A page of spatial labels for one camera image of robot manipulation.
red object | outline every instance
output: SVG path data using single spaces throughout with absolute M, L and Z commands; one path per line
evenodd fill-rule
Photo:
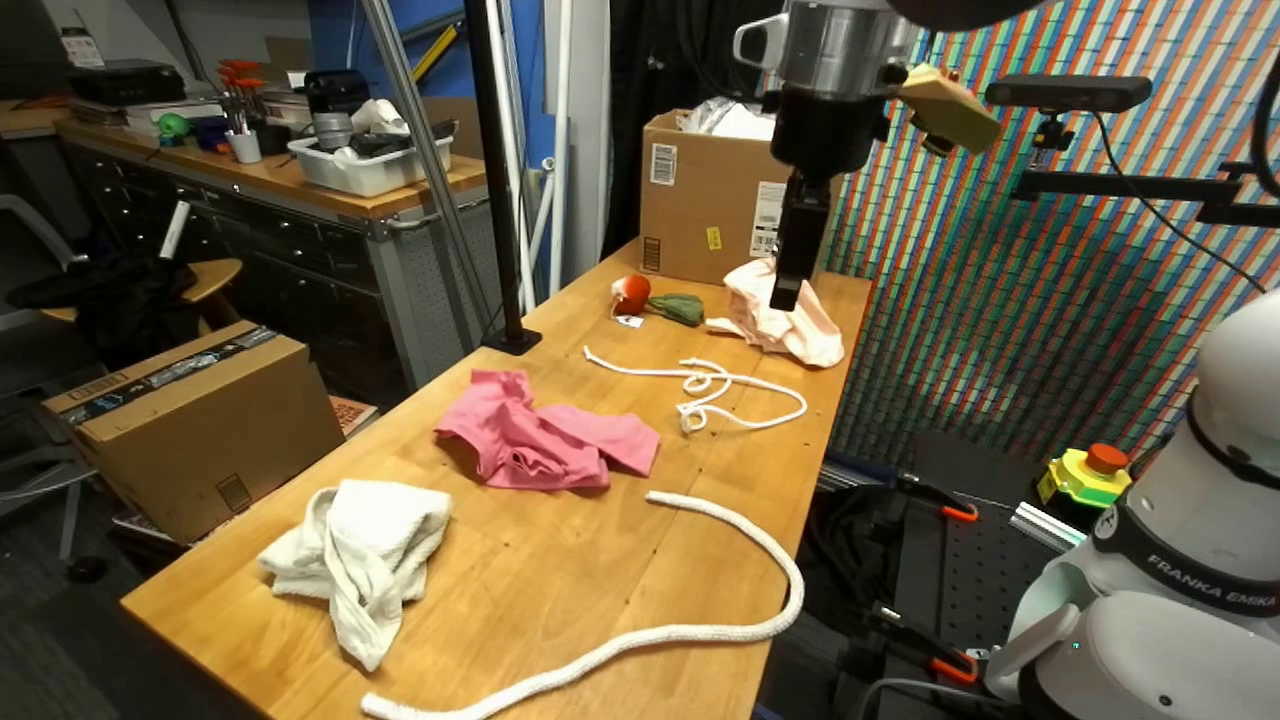
M 607 290 L 611 313 L 616 315 L 644 315 L 647 292 L 654 292 L 647 276 L 611 281 L 611 290 Z
M 1088 446 L 1086 464 L 1113 477 L 1130 467 L 1130 454 L 1115 446 Z

wall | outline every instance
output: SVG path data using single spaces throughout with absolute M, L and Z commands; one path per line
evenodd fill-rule
M 1280 50 L 1274 0 L 1045 5 L 1005 29 L 944 37 L 974 88 L 1005 71 L 1130 71 L 1158 95 L 1108 115 L 1130 172 L 1211 175 L 1245 162 L 1254 102 Z M 1203 332 L 1254 292 L 1170 235 L 1137 201 L 1007 201 L 1033 163 L 1036 111 L 1001 107 L 996 155 L 933 162 L 909 115 L 842 187 L 824 263 L 878 281 L 860 374 L 836 446 L 902 464 L 922 429 L 1045 460 L 1070 446 L 1148 449 L 1193 392 Z M 1088 115 L 1063 167 L 1108 172 Z M 1196 206 L 1162 210 L 1196 242 L 1276 284 L 1276 229 L 1210 229 Z
M 206 71 L 217 71 L 226 55 L 271 61 L 268 39 L 309 44 L 309 0 L 172 0 Z M 187 55 L 166 14 L 166 0 L 43 0 L 51 25 L 66 25 L 67 8 L 81 8 L 104 61 L 166 61 L 187 80 Z

black device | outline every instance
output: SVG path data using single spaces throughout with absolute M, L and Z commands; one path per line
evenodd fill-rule
M 367 80 L 353 70 L 319 70 L 303 80 L 311 111 L 355 111 L 367 102 Z
M 1001 78 L 989 106 L 1041 111 L 1130 111 L 1154 95 L 1148 78 Z
M 74 70 L 74 92 L 92 106 L 184 102 L 184 78 L 172 63 L 113 61 L 108 70 Z

chair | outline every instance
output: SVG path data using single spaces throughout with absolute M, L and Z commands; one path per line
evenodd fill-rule
M 78 327 L 4 304 L 11 290 L 67 263 L 74 247 L 61 233 L 32 206 L 0 194 L 0 517 L 66 491 L 61 559 L 78 578 L 81 484 L 95 467 L 67 446 L 67 429 L 42 409 L 42 398 L 92 379 L 104 367 Z

